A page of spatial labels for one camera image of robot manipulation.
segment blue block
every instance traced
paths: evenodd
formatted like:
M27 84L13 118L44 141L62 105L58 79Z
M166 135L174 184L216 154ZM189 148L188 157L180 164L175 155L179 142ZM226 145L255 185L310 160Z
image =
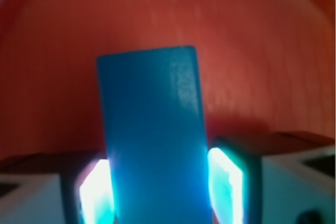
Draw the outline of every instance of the blue block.
M107 55L97 64L118 223L212 223L195 49Z

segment cyan light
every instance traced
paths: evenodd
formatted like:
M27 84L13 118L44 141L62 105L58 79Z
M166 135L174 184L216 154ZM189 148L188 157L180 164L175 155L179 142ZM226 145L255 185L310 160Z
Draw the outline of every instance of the cyan light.
M114 200L109 161L101 159L79 187L84 224L114 221Z
M242 224L243 172L219 148L208 152L209 194L219 223Z

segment glowing light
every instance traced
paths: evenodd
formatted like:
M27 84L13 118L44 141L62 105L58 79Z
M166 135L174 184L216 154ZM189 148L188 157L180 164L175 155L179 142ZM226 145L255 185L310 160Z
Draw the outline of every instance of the glowing light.
M243 172L219 148L208 152L209 193L219 223L243 223Z
M101 159L79 187L84 224L113 223L114 200L109 161Z

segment black knob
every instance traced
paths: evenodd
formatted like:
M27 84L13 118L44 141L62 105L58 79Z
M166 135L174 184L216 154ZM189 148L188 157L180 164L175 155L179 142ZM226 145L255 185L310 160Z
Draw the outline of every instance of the black knob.
M296 224L322 224L322 218L318 211L309 210L298 216Z

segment orange background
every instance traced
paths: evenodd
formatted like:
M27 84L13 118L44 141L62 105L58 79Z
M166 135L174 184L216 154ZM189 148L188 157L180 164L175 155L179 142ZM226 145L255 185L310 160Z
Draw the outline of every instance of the orange background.
M208 139L335 135L334 0L0 0L0 157L104 150L95 59L194 45Z

